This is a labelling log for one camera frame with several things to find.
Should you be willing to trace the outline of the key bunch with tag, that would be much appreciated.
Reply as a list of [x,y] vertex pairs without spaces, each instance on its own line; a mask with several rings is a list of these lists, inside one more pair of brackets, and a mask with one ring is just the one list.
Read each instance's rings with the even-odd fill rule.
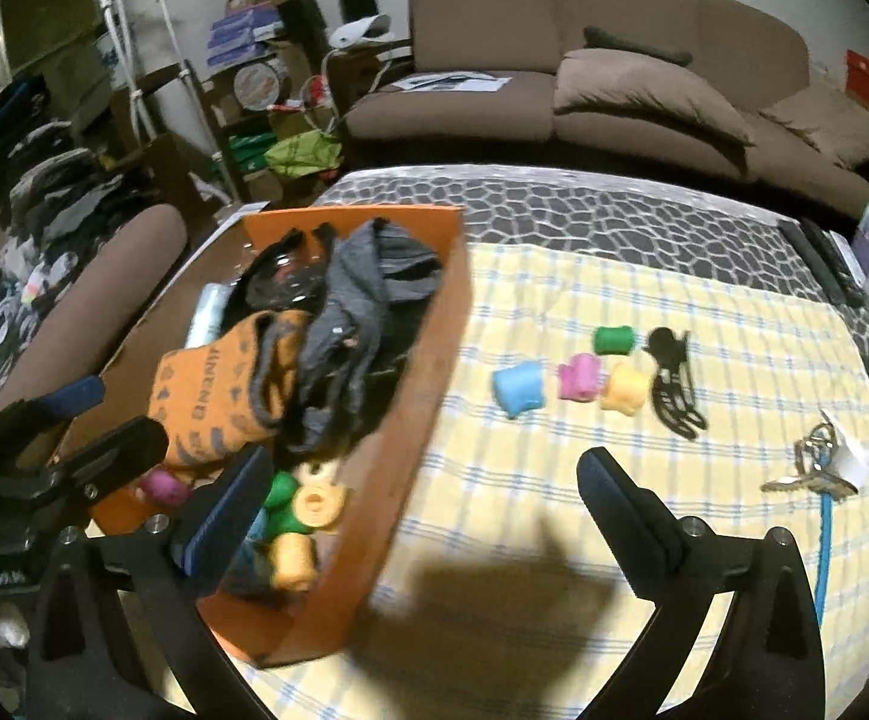
[[795,473],[761,486],[763,493],[810,491],[834,500],[857,496],[869,478],[869,453],[829,411],[793,444]]

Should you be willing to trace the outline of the black hair claw clip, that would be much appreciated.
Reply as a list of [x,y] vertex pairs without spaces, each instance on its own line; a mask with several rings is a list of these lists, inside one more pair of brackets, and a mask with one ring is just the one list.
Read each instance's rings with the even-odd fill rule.
[[708,431],[708,420],[697,408],[688,333],[677,337],[672,328],[654,328],[647,337],[646,351],[657,364],[651,387],[655,416],[677,436],[696,440]]

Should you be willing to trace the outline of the yellow thread spool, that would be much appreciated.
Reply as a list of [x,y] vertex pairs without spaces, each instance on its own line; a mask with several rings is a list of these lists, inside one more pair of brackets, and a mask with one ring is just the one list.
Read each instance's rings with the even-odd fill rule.
[[606,411],[617,411],[624,416],[635,416],[651,393],[652,376],[639,371],[628,362],[613,367],[606,379],[600,401]]

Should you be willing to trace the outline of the pink thread spool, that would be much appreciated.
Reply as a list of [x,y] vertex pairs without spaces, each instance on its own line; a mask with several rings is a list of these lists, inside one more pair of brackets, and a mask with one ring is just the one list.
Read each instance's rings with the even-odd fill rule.
[[602,361],[594,353],[579,353],[558,366],[558,397],[590,403],[602,391]]

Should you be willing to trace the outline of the blue thread spool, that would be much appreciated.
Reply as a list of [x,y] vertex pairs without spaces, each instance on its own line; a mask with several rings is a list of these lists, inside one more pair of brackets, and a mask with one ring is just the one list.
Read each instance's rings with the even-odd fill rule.
[[545,406],[545,383],[540,361],[522,361],[491,374],[494,401],[509,419]]

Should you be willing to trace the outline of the magenta thread spool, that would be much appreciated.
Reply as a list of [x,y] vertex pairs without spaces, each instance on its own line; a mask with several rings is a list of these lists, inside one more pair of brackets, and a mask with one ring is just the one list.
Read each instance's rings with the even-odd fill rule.
[[148,500],[164,507],[181,507],[192,496],[192,488],[161,466],[151,468],[138,481],[138,488]]

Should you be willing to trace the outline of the green spool in box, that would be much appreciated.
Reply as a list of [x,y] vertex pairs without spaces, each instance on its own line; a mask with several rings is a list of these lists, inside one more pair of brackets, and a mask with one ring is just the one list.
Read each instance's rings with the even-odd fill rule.
[[268,488],[267,497],[262,504],[263,539],[270,543],[285,533],[312,535],[314,530],[297,518],[293,511],[293,500],[301,484],[291,473],[278,470]]

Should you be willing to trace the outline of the orange storage box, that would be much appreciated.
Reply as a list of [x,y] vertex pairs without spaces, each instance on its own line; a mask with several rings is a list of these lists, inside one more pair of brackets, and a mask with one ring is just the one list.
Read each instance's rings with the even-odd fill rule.
[[252,603],[228,593],[200,601],[200,613],[219,643],[259,668],[314,660],[343,649],[356,612],[386,562],[436,426],[470,312],[471,273],[462,210],[432,205],[325,205],[244,216],[189,260],[135,323],[104,369],[103,405],[76,419],[62,442],[64,449],[76,449],[145,411],[158,361],[185,340],[204,284],[232,277],[252,254],[293,227],[312,231],[329,223],[347,236],[374,218],[400,224],[428,244],[443,264],[443,286],[429,306],[384,419],[341,466],[341,483],[350,495],[336,532],[318,543],[322,569],[315,589],[281,606]]

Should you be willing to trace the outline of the black sunglasses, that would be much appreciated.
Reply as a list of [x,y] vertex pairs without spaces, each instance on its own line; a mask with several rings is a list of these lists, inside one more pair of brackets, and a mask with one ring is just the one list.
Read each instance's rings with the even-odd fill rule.
[[315,316],[327,294],[327,260],[307,247],[301,229],[290,229],[252,260],[237,278],[221,314],[221,328],[228,332],[255,312],[302,310]]

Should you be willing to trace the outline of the green thread spool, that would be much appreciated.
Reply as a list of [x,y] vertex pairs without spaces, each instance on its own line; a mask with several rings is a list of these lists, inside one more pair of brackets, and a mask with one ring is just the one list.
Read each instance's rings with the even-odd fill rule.
[[631,355],[636,346],[638,346],[638,332],[631,325],[597,327],[592,333],[592,349],[595,355]]

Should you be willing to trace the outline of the grey cloth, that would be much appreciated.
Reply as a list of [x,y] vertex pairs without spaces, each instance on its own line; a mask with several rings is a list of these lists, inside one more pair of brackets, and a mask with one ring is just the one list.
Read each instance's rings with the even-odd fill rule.
[[283,427],[293,454],[328,454],[377,426],[441,281],[439,255],[387,218],[332,245]]

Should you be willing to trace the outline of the black remote control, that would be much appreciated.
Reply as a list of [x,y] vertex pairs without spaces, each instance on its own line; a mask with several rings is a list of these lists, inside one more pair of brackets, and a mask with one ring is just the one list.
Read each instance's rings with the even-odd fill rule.
[[782,220],[777,223],[777,229],[808,266],[832,305],[849,305],[855,309],[864,305],[864,291],[854,280],[834,242],[818,224],[807,218],[798,223]]

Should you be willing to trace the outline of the green bag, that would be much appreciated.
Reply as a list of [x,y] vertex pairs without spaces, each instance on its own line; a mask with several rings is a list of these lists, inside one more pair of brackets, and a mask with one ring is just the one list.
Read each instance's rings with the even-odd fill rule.
[[283,181],[297,181],[336,171],[341,164],[341,142],[320,130],[307,130],[276,142],[263,153],[263,159]]

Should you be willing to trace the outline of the white paper on sofa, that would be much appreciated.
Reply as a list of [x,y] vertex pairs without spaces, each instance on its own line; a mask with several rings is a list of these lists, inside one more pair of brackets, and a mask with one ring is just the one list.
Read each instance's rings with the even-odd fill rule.
[[392,86],[403,93],[498,93],[510,76],[496,76],[479,71],[441,71],[413,73]]

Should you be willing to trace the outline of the brown sofa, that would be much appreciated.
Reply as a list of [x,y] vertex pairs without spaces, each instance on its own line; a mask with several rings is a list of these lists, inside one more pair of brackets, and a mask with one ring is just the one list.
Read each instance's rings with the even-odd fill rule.
[[855,220],[869,110],[735,0],[408,0],[413,68],[364,94],[374,161],[514,161],[736,187]]

